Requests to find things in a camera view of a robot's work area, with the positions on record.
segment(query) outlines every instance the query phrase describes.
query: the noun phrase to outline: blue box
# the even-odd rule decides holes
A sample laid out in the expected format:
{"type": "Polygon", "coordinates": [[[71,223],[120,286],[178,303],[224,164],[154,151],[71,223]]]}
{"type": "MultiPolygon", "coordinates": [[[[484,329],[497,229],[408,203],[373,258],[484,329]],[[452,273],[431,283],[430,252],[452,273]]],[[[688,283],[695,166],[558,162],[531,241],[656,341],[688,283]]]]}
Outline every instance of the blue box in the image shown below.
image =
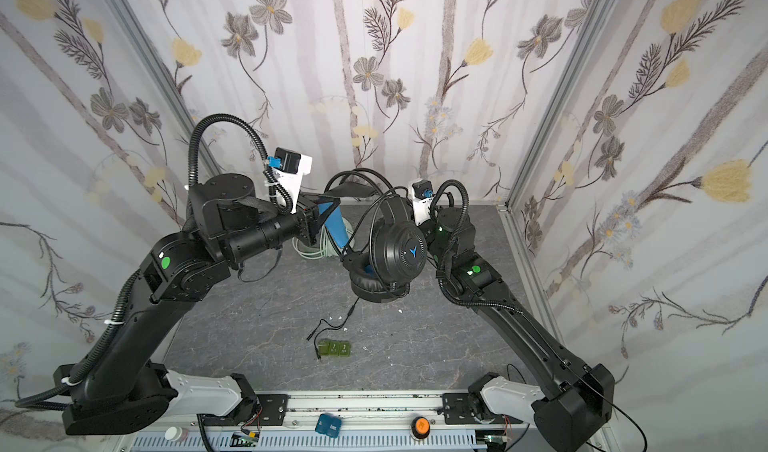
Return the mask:
{"type": "Polygon", "coordinates": [[[341,419],[333,417],[330,414],[321,414],[317,419],[317,425],[315,426],[315,432],[318,434],[327,435],[330,438],[339,437],[339,431],[341,430],[341,419]]]}

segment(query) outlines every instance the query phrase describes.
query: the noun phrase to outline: table surface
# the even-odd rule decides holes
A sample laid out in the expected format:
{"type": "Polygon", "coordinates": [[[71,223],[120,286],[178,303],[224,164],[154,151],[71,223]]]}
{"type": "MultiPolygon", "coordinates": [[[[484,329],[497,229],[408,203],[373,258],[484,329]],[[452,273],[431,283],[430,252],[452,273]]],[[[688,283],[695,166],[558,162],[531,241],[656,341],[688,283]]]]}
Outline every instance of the table surface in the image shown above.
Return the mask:
{"type": "MultiPolygon", "coordinates": [[[[342,214],[354,225],[365,209],[342,206],[342,214]]],[[[496,208],[470,206],[469,215],[477,252],[528,308],[496,208]]],[[[369,223],[360,232],[366,237],[369,223]]],[[[246,262],[244,278],[261,276],[275,254],[246,262]]],[[[184,317],[165,365],[209,377],[238,372],[255,390],[461,389],[489,371],[505,376],[507,363],[533,382],[490,324],[445,300],[429,264],[408,296],[389,304],[361,300],[346,330],[321,336],[351,342],[350,357],[318,360],[306,336],[321,318],[340,323],[356,299],[349,273],[337,260],[306,260],[286,242],[280,264],[264,280],[245,284],[233,274],[184,317]]]]}

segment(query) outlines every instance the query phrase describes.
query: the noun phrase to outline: cable tie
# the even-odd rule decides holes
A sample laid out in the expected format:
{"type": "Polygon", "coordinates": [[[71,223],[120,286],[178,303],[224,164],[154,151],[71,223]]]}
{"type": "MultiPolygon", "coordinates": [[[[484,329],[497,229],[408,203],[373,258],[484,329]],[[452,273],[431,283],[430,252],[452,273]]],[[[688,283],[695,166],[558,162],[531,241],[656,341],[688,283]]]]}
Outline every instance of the cable tie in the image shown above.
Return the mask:
{"type": "Polygon", "coordinates": [[[63,379],[62,379],[62,384],[66,384],[66,385],[68,385],[68,386],[70,386],[70,387],[73,387],[73,386],[75,386],[75,385],[77,385],[77,384],[80,384],[81,382],[82,382],[82,380],[78,380],[77,382],[75,382],[74,384],[72,384],[72,382],[70,382],[70,381],[69,381],[69,376],[67,376],[67,377],[65,377],[65,378],[63,378],[63,379]]]}

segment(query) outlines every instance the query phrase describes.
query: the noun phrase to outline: white bottle cap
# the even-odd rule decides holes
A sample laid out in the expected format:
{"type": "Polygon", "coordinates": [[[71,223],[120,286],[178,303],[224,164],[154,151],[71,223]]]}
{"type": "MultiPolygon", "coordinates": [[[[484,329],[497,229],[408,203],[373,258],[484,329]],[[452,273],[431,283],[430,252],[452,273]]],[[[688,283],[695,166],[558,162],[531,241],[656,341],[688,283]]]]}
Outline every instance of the white bottle cap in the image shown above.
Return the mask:
{"type": "Polygon", "coordinates": [[[169,442],[179,442],[187,438],[187,429],[181,427],[168,427],[165,431],[165,439],[169,442]]]}

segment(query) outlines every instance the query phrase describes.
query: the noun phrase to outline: white cable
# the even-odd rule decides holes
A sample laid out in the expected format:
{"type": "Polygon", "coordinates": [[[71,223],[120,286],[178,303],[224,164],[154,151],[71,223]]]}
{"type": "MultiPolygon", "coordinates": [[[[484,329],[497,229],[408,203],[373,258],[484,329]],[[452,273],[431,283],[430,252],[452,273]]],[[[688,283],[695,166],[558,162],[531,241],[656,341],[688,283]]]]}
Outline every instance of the white cable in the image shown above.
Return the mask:
{"type": "MultiPolygon", "coordinates": [[[[344,222],[344,229],[346,229],[346,236],[349,237],[352,234],[352,224],[350,224],[350,221],[342,217],[342,221],[344,222]]],[[[291,240],[291,243],[293,244],[293,250],[296,251],[297,254],[304,257],[307,260],[316,260],[318,258],[323,257],[332,257],[336,255],[336,250],[333,248],[333,245],[331,241],[333,240],[333,237],[331,237],[331,234],[328,233],[328,230],[323,226],[320,230],[320,236],[318,237],[318,246],[319,247],[307,247],[303,244],[301,245],[305,250],[299,250],[299,240],[297,238],[293,238],[291,240]]],[[[350,247],[355,246],[355,239],[353,238],[350,247]]]]}

